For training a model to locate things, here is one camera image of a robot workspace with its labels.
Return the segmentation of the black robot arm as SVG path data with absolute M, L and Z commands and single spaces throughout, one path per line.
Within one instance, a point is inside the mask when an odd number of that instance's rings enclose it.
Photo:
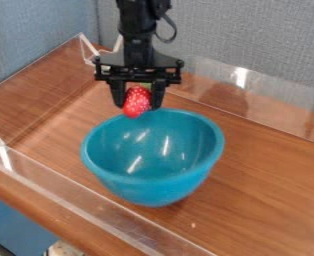
M 178 27 L 167 15 L 171 0 L 116 0 L 120 11 L 119 33 L 123 48 L 116 53 L 96 56 L 95 79 L 105 81 L 115 105 L 122 108 L 128 82 L 151 84 L 151 109 L 162 107 L 166 88 L 182 83 L 184 61 L 160 53 L 154 37 L 164 43 L 175 40 Z

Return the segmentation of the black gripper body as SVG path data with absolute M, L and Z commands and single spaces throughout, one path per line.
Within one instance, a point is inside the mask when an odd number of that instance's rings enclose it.
M 151 35 L 140 38 L 123 36 L 119 52 L 97 57 L 93 63 L 95 78 L 101 81 L 152 83 L 164 80 L 168 84 L 182 83 L 184 62 L 155 50 Z

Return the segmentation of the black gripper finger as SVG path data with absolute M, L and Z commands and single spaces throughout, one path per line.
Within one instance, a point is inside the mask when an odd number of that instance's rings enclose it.
M 167 83 L 164 80 L 156 80 L 151 86 L 151 107 L 158 110 L 162 107 L 166 94 Z
M 111 94 L 113 98 L 115 105 L 122 108 L 126 102 L 126 82 L 124 81 L 111 81 L 109 82 Z

